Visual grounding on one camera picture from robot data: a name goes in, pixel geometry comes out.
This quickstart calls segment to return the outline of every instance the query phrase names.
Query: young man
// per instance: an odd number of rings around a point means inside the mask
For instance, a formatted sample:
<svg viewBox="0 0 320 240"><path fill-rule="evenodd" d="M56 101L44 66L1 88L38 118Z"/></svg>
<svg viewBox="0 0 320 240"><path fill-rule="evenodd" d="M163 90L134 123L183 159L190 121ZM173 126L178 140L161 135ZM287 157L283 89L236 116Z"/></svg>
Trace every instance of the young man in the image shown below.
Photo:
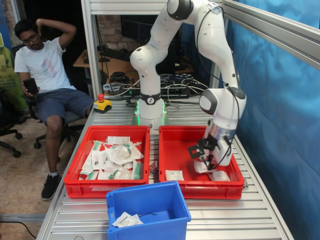
<svg viewBox="0 0 320 240"><path fill-rule="evenodd" d="M41 41L41 27L48 26L63 32L52 41ZM14 28L15 35L25 44L15 56L14 71L19 74L24 94L36 97L38 117L47 126L45 138L49 175L41 193L43 200L50 200L61 179L57 171L58 153L64 126L65 111L87 117L94 100L71 86L67 78L62 54L73 40L77 29L61 21L38 19L21 20ZM31 95L23 81L34 78L39 93Z"/></svg>

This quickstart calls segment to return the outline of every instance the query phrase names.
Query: chair wheel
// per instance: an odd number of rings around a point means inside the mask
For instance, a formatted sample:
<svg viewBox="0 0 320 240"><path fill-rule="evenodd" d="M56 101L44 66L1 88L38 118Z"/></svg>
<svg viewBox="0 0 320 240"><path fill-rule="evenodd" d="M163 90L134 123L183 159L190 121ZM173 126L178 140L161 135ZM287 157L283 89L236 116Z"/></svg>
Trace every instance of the chair wheel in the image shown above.
<svg viewBox="0 0 320 240"><path fill-rule="evenodd" d="M22 134L21 134L21 133L17 133L17 134L15 135L15 138L16 138L16 139L22 139Z"/></svg>
<svg viewBox="0 0 320 240"><path fill-rule="evenodd" d="M19 151L14 151L14 152L13 152L13 156L14 156L15 158L19 158L19 157L21 156L21 152L19 152Z"/></svg>
<svg viewBox="0 0 320 240"><path fill-rule="evenodd" d="M40 142L35 142L35 143L33 144L33 147L34 147L35 149L39 149L39 148L41 148L41 143L40 143Z"/></svg>

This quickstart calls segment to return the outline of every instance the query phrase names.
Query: smartphone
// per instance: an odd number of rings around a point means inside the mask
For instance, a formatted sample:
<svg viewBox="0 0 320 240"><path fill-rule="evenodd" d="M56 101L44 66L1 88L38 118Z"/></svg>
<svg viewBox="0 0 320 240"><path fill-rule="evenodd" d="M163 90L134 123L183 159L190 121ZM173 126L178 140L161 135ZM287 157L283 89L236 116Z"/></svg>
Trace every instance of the smartphone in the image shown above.
<svg viewBox="0 0 320 240"><path fill-rule="evenodd" d="M32 95L36 95L39 92L34 78L24 80L23 85L28 90L28 93L31 93Z"/></svg>

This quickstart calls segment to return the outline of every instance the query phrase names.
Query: red plastic crate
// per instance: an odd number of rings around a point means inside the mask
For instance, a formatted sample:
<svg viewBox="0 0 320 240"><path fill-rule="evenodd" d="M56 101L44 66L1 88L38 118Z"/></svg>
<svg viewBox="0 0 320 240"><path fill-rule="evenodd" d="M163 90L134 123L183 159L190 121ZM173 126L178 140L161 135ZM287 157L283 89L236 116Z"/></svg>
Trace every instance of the red plastic crate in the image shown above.
<svg viewBox="0 0 320 240"><path fill-rule="evenodd" d="M137 146L144 158L143 179L140 180L79 180L82 166L93 146L93 141L106 142L107 136L130 137L133 143L142 142ZM66 192L70 198L105 198L106 194L115 189L148 184L150 158L150 128L148 126L90 126L76 151L74 159L64 178Z"/></svg>
<svg viewBox="0 0 320 240"><path fill-rule="evenodd" d="M228 166L218 166L230 181L212 181L207 173L197 173L188 148L204 137L205 126L161 126L159 128L159 180L166 182L166 170L182 171L178 181L185 199L240 199L244 177L232 155Z"/></svg>

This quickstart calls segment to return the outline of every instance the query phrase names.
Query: floor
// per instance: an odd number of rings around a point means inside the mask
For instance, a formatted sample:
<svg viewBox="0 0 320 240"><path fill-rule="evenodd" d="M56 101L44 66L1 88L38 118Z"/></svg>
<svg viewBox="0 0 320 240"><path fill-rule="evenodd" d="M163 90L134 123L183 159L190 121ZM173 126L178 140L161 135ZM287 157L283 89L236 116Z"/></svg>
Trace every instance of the floor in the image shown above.
<svg viewBox="0 0 320 240"><path fill-rule="evenodd" d="M72 125L84 125L86 119L73 122ZM35 149L35 138L46 133L46 126L38 120L27 119L21 125L15 125L22 134L18 140L14 134L0 137L0 140L14 146L22 154L14 158L12 152L0 147L0 221L22 217L31 233L37 236L51 200L41 199L41 191L49 173L45 141L42 147ZM77 139L71 137L60 147L58 171L62 175L76 146ZM1 240L32 240L27 229L18 223L0 223Z"/></svg>

